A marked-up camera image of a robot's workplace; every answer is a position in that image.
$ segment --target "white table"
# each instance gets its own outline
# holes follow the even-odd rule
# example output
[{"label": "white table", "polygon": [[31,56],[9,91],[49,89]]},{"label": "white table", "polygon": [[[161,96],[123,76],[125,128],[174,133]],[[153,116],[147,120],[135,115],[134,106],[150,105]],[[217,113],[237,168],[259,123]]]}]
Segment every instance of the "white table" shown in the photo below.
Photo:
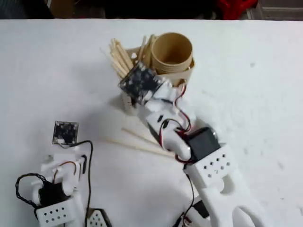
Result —
[{"label": "white table", "polygon": [[[78,141],[94,142],[92,207],[115,227],[171,226],[191,196],[182,165],[99,140],[132,138],[120,128],[134,120],[120,110],[118,79],[100,47],[112,37],[135,47],[167,31],[192,41],[186,97],[231,145],[275,226],[303,225],[302,22],[92,19],[0,21],[1,226],[38,226],[14,184],[62,151],[51,145],[56,120],[79,122]],[[29,182],[20,186],[26,197]]]}]

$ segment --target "circuit board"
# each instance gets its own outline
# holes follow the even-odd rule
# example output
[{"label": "circuit board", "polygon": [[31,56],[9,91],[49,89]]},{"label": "circuit board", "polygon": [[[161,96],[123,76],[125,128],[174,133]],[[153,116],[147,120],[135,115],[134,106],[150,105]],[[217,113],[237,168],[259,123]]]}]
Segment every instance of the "circuit board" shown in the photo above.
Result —
[{"label": "circuit board", "polygon": [[70,145],[77,142],[79,124],[77,122],[55,122],[53,144]]},{"label": "circuit board", "polygon": [[159,89],[164,80],[155,71],[138,62],[119,84],[135,102],[144,105]]}]

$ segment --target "red wire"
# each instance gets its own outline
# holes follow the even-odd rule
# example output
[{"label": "red wire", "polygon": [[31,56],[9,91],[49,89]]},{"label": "red wire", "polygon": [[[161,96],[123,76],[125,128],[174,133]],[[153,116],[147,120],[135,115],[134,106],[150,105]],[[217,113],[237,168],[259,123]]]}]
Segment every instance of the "red wire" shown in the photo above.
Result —
[{"label": "red wire", "polygon": [[184,161],[182,159],[179,158],[179,156],[177,154],[175,154],[175,159],[180,162],[180,163],[183,163],[183,164],[191,164],[192,162],[191,161]]},{"label": "red wire", "polygon": [[176,100],[175,100],[175,102],[174,102],[175,107],[178,108],[178,109],[180,110],[180,112],[184,115],[184,117],[185,117],[186,120],[188,121],[188,126],[187,126],[187,128],[185,129],[185,132],[191,130],[190,118],[189,118],[189,117],[188,117],[188,116],[187,116],[179,107],[177,107],[177,101],[178,101],[178,99],[180,99],[180,98],[184,95],[184,93],[185,93],[185,91],[186,91],[186,88],[187,88],[186,85],[184,85],[181,94],[178,96],[178,98],[176,98]]},{"label": "red wire", "polygon": [[[189,117],[188,117],[188,116],[187,116],[179,107],[177,107],[177,101],[184,95],[185,91],[186,91],[186,85],[183,86],[182,91],[181,91],[181,94],[180,94],[180,95],[175,99],[175,101],[174,101],[175,107],[178,108],[178,109],[180,110],[180,112],[184,115],[184,117],[185,117],[186,120],[188,121],[188,126],[187,126],[187,128],[186,128],[185,130],[183,129],[182,131],[180,131],[180,133],[185,133],[185,132],[191,130],[190,118],[189,118]],[[163,125],[164,125],[164,123],[165,123],[166,121],[170,121],[170,120],[173,120],[173,119],[166,119],[166,120],[164,120],[164,121],[162,122],[161,126],[160,126],[160,131],[159,131],[159,144],[160,144],[160,146],[161,146],[163,149],[165,149],[165,148],[163,147],[163,144],[162,144],[162,127],[163,127]],[[190,164],[190,163],[192,163],[191,161],[184,161],[184,160],[180,159],[179,156],[178,156],[177,154],[175,155],[175,159],[176,159],[178,162],[183,163],[183,164]]]},{"label": "red wire", "polygon": [[[76,171],[77,171],[77,166],[76,166],[76,163],[72,162],[72,161],[67,161],[67,162],[63,162],[62,164],[58,165],[58,166],[63,166],[65,164],[68,164],[68,163],[71,163],[74,165],[74,175],[76,174]],[[58,173],[58,169],[56,169],[56,172],[55,174],[53,175],[53,183],[55,183],[55,179],[56,179],[56,176],[57,176],[57,173]]]}]

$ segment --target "black cable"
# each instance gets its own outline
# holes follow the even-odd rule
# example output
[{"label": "black cable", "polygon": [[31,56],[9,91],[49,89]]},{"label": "black cable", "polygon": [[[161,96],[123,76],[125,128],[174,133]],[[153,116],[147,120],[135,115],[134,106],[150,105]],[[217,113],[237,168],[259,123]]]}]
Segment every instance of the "black cable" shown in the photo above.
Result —
[{"label": "black cable", "polygon": [[187,213],[189,212],[190,208],[193,207],[193,205],[194,205],[194,200],[195,200],[195,193],[194,193],[193,183],[191,182],[189,175],[186,174],[186,177],[188,178],[188,180],[189,180],[189,182],[190,182],[191,191],[192,191],[192,194],[193,194],[193,199],[192,199],[192,201],[191,201],[191,203],[190,203],[190,206],[188,207],[188,209],[185,211],[185,213],[184,213],[184,215],[183,215],[182,227],[185,227],[185,226],[186,226],[186,225],[185,225],[185,217],[186,217]]},{"label": "black cable", "polygon": [[87,208],[86,208],[86,212],[85,212],[85,220],[84,220],[84,227],[87,227],[87,219],[89,217],[89,204],[90,204],[90,197],[91,197],[91,186],[90,186],[90,166],[91,166],[91,158],[93,156],[93,150],[94,150],[94,146],[93,146],[93,143],[92,141],[90,140],[85,140],[85,141],[82,141],[82,142],[78,142],[78,143],[74,143],[74,144],[70,144],[68,145],[68,147],[63,147],[61,146],[62,148],[72,148],[72,147],[75,147],[75,146],[78,146],[78,145],[81,145],[83,143],[89,143],[90,144],[90,157],[89,157],[89,173],[88,173],[88,182],[89,182],[89,197],[88,197],[88,200],[87,200]]},{"label": "black cable", "polygon": [[28,177],[28,176],[35,176],[37,178],[39,178],[43,184],[47,182],[46,178],[41,175],[41,174],[35,174],[35,173],[29,173],[29,174],[23,174],[20,177],[18,177],[16,184],[15,184],[15,188],[16,188],[16,197],[20,200],[22,200],[23,202],[31,205],[34,208],[34,213],[35,213],[35,217],[37,218],[37,214],[36,214],[36,210],[39,208],[33,201],[31,200],[27,200],[24,197],[22,197],[19,193],[19,183],[21,181],[22,178]]}]

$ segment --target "tan paper cup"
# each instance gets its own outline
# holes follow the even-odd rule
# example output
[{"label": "tan paper cup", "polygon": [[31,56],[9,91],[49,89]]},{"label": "tan paper cup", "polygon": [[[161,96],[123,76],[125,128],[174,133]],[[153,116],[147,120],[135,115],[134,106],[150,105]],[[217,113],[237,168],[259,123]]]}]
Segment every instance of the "tan paper cup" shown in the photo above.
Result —
[{"label": "tan paper cup", "polygon": [[164,33],[151,47],[152,64],[159,73],[183,72],[193,59],[190,40],[179,33]]}]

